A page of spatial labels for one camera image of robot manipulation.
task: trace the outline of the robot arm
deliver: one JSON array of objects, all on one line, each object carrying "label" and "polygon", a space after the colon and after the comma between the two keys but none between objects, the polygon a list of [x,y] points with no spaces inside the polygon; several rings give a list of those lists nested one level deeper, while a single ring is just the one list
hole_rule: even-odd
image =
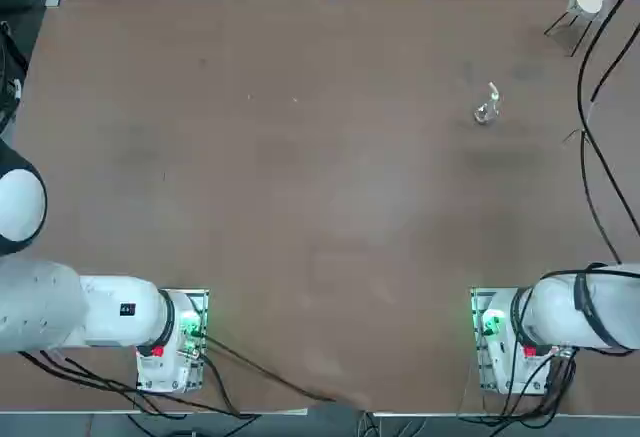
[{"label": "robot arm", "polygon": [[544,363],[563,348],[640,349],[639,277],[640,264],[592,266],[553,272],[528,288],[496,289],[478,329],[495,388],[544,393],[550,368]]},{"label": "robot arm", "polygon": [[79,276],[54,262],[0,259],[0,352],[136,347],[138,387],[201,387],[206,301],[126,276]]}]

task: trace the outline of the clear glass object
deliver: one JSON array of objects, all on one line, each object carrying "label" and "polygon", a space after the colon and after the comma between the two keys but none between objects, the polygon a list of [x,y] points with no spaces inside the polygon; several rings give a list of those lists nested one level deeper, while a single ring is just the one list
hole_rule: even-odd
[{"label": "clear glass object", "polygon": [[491,88],[489,100],[473,112],[476,122],[482,125],[492,122],[500,115],[500,93],[493,82],[489,82],[489,87]]}]

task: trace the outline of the table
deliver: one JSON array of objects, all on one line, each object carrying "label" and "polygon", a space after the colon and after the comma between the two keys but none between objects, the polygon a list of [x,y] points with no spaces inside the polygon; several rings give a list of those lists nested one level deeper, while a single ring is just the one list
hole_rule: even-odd
[{"label": "table", "polygon": [[[564,5],[65,0],[45,16],[18,117],[17,148],[51,201],[28,254],[210,288],[218,338],[360,408],[479,412],[470,287],[608,259],[578,142],[562,143],[580,60],[542,35]],[[587,89],[636,12],[621,10]],[[634,208],[638,58],[593,117]],[[481,127],[472,110],[489,80],[504,104]],[[602,220],[634,261],[637,238],[588,164]],[[135,378],[131,349],[73,355]],[[242,409],[309,404],[215,358]],[[1,409],[129,408],[1,359]],[[640,413],[639,363],[580,355],[564,411]],[[190,397],[220,404],[212,382]]]}]

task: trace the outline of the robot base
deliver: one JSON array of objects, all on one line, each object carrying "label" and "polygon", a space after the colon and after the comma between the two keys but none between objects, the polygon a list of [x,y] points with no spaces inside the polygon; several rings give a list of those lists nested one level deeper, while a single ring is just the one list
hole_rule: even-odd
[{"label": "robot base", "polygon": [[[541,395],[546,391],[549,374],[547,363],[524,389],[531,374],[557,349],[543,355],[539,349],[524,348],[516,341],[510,319],[511,301],[515,288],[473,288],[471,289],[471,311],[478,355],[480,387],[501,394],[511,392]],[[511,371],[513,357],[516,357],[513,384]]]},{"label": "robot base", "polygon": [[137,387],[150,392],[189,392],[202,388],[206,340],[192,334],[207,333],[209,291],[164,289],[175,308],[169,342],[145,356],[136,351]]}]

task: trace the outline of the cable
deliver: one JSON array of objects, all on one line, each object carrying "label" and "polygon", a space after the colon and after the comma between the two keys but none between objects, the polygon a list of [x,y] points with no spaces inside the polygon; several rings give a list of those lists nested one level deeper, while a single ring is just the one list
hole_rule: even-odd
[{"label": "cable", "polygon": [[[611,63],[611,65],[609,65],[609,67],[607,68],[605,73],[600,78],[600,81],[598,82],[598,84],[594,88],[593,93],[591,94],[591,99],[590,99],[591,107],[590,107],[589,112],[587,114],[587,119],[586,119],[587,123],[589,122],[589,116],[591,115],[591,111],[593,109],[593,106],[595,105],[595,101],[596,101],[596,98],[598,97],[598,94],[600,93],[600,90],[602,89],[602,87],[606,83],[606,81],[608,80],[608,78],[611,75],[611,73],[615,70],[615,68],[618,66],[618,64],[622,61],[622,59],[625,56],[625,54],[629,51],[629,49],[633,45],[635,39],[638,37],[639,33],[640,33],[640,24],[638,24],[636,26],[636,28],[634,29],[633,33],[631,34],[631,36],[629,37],[629,39],[625,43],[624,47],[622,48],[622,50],[620,51],[618,56],[614,59],[614,61]],[[580,169],[581,169],[581,174],[582,174],[582,183],[583,183],[583,186],[584,186],[585,197],[587,198],[587,204],[589,205],[589,211],[591,212],[591,216],[593,217],[593,220],[594,220],[596,226],[598,227],[598,231],[600,232],[600,235],[602,236],[602,239],[604,240],[605,244],[607,245],[607,247],[611,251],[611,254],[614,257],[614,260],[618,264],[620,264],[621,263],[620,257],[618,255],[617,251],[615,250],[613,244],[611,243],[611,240],[607,236],[607,233],[604,230],[604,227],[602,226],[602,224],[600,222],[600,219],[598,218],[597,212],[595,210],[595,206],[593,205],[593,202],[591,200],[591,194],[589,192],[589,186],[588,186],[588,183],[587,183],[587,176],[586,176],[586,170],[585,170],[585,156],[584,156],[584,153],[585,153],[585,143],[586,142],[587,142],[586,132],[584,130],[582,130],[581,131],[581,136],[580,136]]]},{"label": "cable", "polygon": [[[95,382],[77,379],[75,377],[71,377],[69,375],[66,375],[66,374],[64,374],[62,372],[58,372],[56,370],[53,370],[51,367],[49,367],[48,365],[40,362],[38,359],[36,359],[32,355],[28,354],[27,352],[18,352],[18,354],[20,354],[23,358],[25,358],[31,364],[33,364],[36,367],[40,368],[41,370],[43,370],[47,374],[52,375],[54,377],[57,377],[57,378],[59,378],[61,380],[66,380],[66,381],[72,382],[74,384],[82,385],[84,387],[90,387],[90,388],[97,389],[97,390],[102,390],[102,391],[105,391],[105,392],[114,392],[112,389],[109,389],[108,387],[106,387],[104,385],[99,385],[99,384],[96,384]],[[114,381],[113,379],[108,379],[108,380],[110,382],[113,382],[113,383],[117,382],[117,381]],[[176,402],[178,404],[189,405],[191,407],[196,407],[196,408],[203,409],[203,410],[209,410],[211,412],[217,412],[219,414],[229,415],[231,417],[236,417],[236,418],[239,418],[239,419],[251,419],[251,418],[254,417],[254,415],[250,415],[250,414],[242,414],[241,416],[236,416],[236,415],[233,415],[231,412],[228,412],[226,410],[219,409],[217,407],[213,407],[213,406],[207,405],[207,404],[202,404],[200,402],[193,402],[193,401],[190,401],[190,400],[181,399],[181,398],[175,397],[175,396],[173,396],[171,394],[150,392],[150,391],[142,390],[142,389],[136,389],[134,391],[123,389],[123,392],[125,392],[127,394],[134,393],[134,394],[138,394],[138,395],[149,395],[149,396],[153,396],[153,397],[156,397],[156,398],[159,398],[159,399],[170,400],[170,401]]]},{"label": "cable", "polygon": [[237,434],[238,432],[240,432],[242,429],[244,429],[245,427],[247,427],[248,425],[253,424],[256,420],[258,420],[260,417],[262,417],[261,415],[256,415],[254,416],[251,420],[245,422],[242,425],[239,425],[238,427],[236,427],[235,429],[227,432],[226,434],[224,434],[222,437],[231,437],[232,435]]},{"label": "cable", "polygon": [[631,37],[629,37],[629,39],[624,44],[624,47],[622,48],[622,50],[620,51],[618,56],[615,58],[615,60],[611,63],[609,68],[602,75],[602,78],[598,82],[598,85],[596,85],[595,89],[593,89],[593,93],[591,94],[591,99],[590,99],[591,103],[595,102],[596,97],[598,97],[598,94],[600,93],[600,89],[602,88],[602,86],[605,84],[605,82],[607,81],[607,79],[611,75],[611,72],[614,71],[614,69],[618,66],[618,64],[620,63],[622,58],[625,56],[625,54],[631,48],[631,46],[633,45],[633,43],[636,40],[636,37],[638,37],[639,33],[640,33],[640,24],[636,25],[636,28],[634,29],[633,33],[631,34]]},{"label": "cable", "polygon": [[[631,223],[632,223],[636,233],[640,237],[640,225],[638,224],[638,221],[637,221],[633,211],[631,210],[631,207],[629,206],[626,198],[624,197],[624,194],[622,193],[622,190],[620,190],[620,187],[618,186],[618,183],[616,182],[616,179],[613,176],[613,172],[611,171],[611,168],[609,167],[609,164],[607,163],[604,155],[602,154],[602,151],[600,150],[600,146],[598,145],[598,143],[596,142],[596,140],[595,140],[595,138],[593,136],[593,132],[591,132],[591,129],[589,128],[589,123],[587,122],[587,119],[585,118],[584,108],[583,108],[583,105],[582,105],[582,85],[583,85],[584,73],[585,73],[585,70],[586,70],[586,67],[587,67],[587,63],[589,62],[589,57],[591,57],[591,54],[593,53],[593,49],[595,48],[595,45],[598,43],[598,41],[602,37],[602,34],[604,33],[604,31],[606,30],[607,26],[609,25],[609,22],[611,22],[611,19],[617,13],[618,9],[620,8],[620,6],[622,5],[622,3],[624,1],[625,0],[617,0],[616,1],[614,6],[611,8],[611,11],[607,14],[607,16],[605,17],[604,21],[602,22],[602,25],[600,25],[600,27],[596,31],[595,36],[593,37],[593,39],[589,43],[589,46],[587,47],[587,50],[585,52],[582,64],[580,65],[580,70],[578,72],[578,83],[576,85],[576,96],[577,96],[577,103],[578,103],[578,114],[580,116],[580,121],[582,123],[583,131],[586,134],[586,137],[588,137],[589,142],[591,143],[591,146],[593,147],[594,152],[598,156],[598,159],[600,160],[600,163],[602,164],[602,167],[603,167],[605,173],[607,174],[607,178],[609,179],[609,182],[613,186],[613,188],[614,188],[614,190],[616,192],[616,195],[618,196],[618,199],[620,200],[620,203],[624,207],[624,210],[626,211],[627,215],[629,216],[629,219],[631,220]],[[621,52],[621,55],[618,56],[619,58],[617,58],[614,61],[615,65],[617,65],[617,63],[622,59],[623,55],[624,55],[624,52]],[[608,73],[605,73],[606,76],[603,76],[602,83],[604,83],[606,78],[608,78],[608,76],[611,73],[611,71],[608,71]],[[602,87],[602,84],[599,84],[599,86],[597,86],[596,89],[599,91],[600,87]]]},{"label": "cable", "polygon": [[184,417],[175,417],[175,416],[171,416],[171,415],[167,415],[164,412],[162,412],[160,409],[158,409],[158,407],[155,406],[155,404],[153,404],[153,402],[149,401],[145,396],[141,396],[145,402],[147,402],[147,404],[153,409],[155,410],[157,413],[154,414],[152,412],[149,412],[147,409],[145,409],[143,406],[141,406],[138,402],[135,401],[135,399],[132,399],[131,397],[129,397],[122,389],[127,388],[130,389],[131,391],[134,391],[134,389],[132,387],[128,387],[126,385],[121,385],[121,389],[116,389],[115,387],[113,387],[111,384],[112,382],[110,382],[107,379],[102,379],[101,377],[97,376],[96,374],[94,374],[93,372],[89,371],[88,369],[85,369],[84,367],[82,367],[80,364],[78,364],[75,361],[73,362],[73,365],[77,366],[78,368],[80,368],[80,370],[82,370],[82,372],[78,372],[75,371],[73,369],[70,369],[62,364],[59,364],[58,362],[56,362],[54,359],[52,359],[49,354],[47,352],[45,352],[44,350],[40,351],[40,355],[42,355],[48,362],[49,364],[51,364],[54,368],[62,371],[62,372],[66,372],[67,374],[71,374],[71,375],[75,375],[78,377],[84,377],[84,378],[90,378],[91,380],[94,381],[98,381],[100,383],[103,383],[106,387],[108,387],[109,389],[111,389],[113,392],[116,392],[118,394],[120,394],[124,399],[126,399],[127,401],[129,401],[135,408],[139,409],[141,412],[145,413],[145,414],[149,414],[149,415],[158,415],[158,416],[162,416],[162,417],[166,417],[167,419],[170,420],[181,420]]},{"label": "cable", "polygon": [[214,339],[213,337],[209,337],[206,334],[202,334],[200,332],[193,332],[191,335],[193,335],[194,337],[201,337],[206,339],[207,341],[211,342],[212,344],[220,347],[221,349],[223,349],[225,352],[227,352],[228,354],[231,354],[232,356],[234,356],[235,358],[241,360],[242,362],[244,362],[245,364],[249,365],[250,367],[253,367],[254,369],[256,369],[257,371],[259,371],[261,374],[263,374],[264,376],[284,385],[285,387],[288,387],[289,389],[297,392],[300,395],[303,395],[305,397],[308,397],[310,399],[313,400],[317,400],[319,402],[335,402],[335,399],[332,399],[330,397],[325,397],[323,395],[319,395],[319,394],[315,394],[313,392],[309,392],[299,386],[297,386],[296,384],[293,384],[291,382],[289,382],[288,380],[280,377],[278,374],[271,372],[267,369],[265,369],[264,367],[256,364],[255,362],[253,362],[252,360],[248,359],[247,357],[241,355],[240,353],[236,352],[235,350],[231,349],[229,346],[225,345],[224,343],[220,342],[219,340]]},{"label": "cable", "polygon": [[131,421],[131,423],[133,425],[135,425],[138,430],[140,430],[140,432],[142,432],[143,434],[145,434],[147,437],[158,437],[157,435],[155,435],[154,433],[148,431],[147,429],[145,429],[142,425],[140,425],[139,422],[137,422],[133,417],[131,417],[130,415],[127,414],[127,419],[129,419]]},{"label": "cable", "polygon": [[367,428],[367,430],[364,431],[364,435],[362,437],[365,437],[367,435],[367,433],[372,429],[375,430],[376,431],[376,435],[378,437],[380,437],[380,428],[373,421],[373,418],[371,417],[371,414],[369,414],[369,412],[365,412],[364,416],[365,416],[365,419],[369,420],[369,427]]},{"label": "cable", "polygon": [[207,366],[213,372],[213,376],[215,377],[216,383],[218,384],[218,390],[220,391],[220,395],[222,396],[222,400],[224,401],[224,404],[227,406],[227,409],[233,415],[239,416],[240,412],[231,403],[231,400],[229,399],[229,394],[227,394],[227,389],[224,387],[224,383],[222,382],[222,376],[220,375],[220,372],[218,372],[218,368],[213,364],[211,359],[206,355],[202,354],[200,357],[202,358],[202,360],[204,360],[205,364],[207,364]]},{"label": "cable", "polygon": [[620,255],[618,254],[618,251],[616,250],[614,245],[611,243],[611,239],[609,239],[607,232],[604,230],[604,227],[602,226],[602,222],[600,222],[600,218],[598,217],[598,213],[596,212],[595,206],[593,205],[593,200],[591,199],[591,191],[589,190],[589,183],[587,181],[587,169],[585,164],[586,142],[587,142],[587,136],[584,133],[584,131],[581,131],[580,132],[580,174],[582,176],[584,196],[587,199],[587,204],[589,205],[589,211],[591,212],[591,217],[593,217],[593,221],[595,222],[596,227],[598,227],[598,231],[602,236],[602,240],[604,240],[605,244],[609,248],[609,251],[611,252],[611,255],[613,256],[613,259],[616,261],[616,263],[621,264],[622,261],[620,260]]},{"label": "cable", "polygon": [[[421,425],[416,429],[416,431],[415,431],[415,432],[413,432],[412,434],[410,434],[410,435],[409,435],[409,437],[416,437],[420,432],[422,432],[422,431],[424,430],[425,425],[427,425],[427,420],[428,420],[428,419],[429,419],[428,417],[425,417],[425,418],[422,420],[422,424],[421,424]],[[400,432],[398,432],[398,435],[396,435],[396,437],[402,437],[402,434],[404,434],[404,431],[405,431],[405,430],[407,430],[407,429],[411,426],[411,424],[412,424],[412,423],[413,423],[413,421],[409,421],[409,422],[407,423],[407,425],[405,425],[405,426],[400,430]]]}]

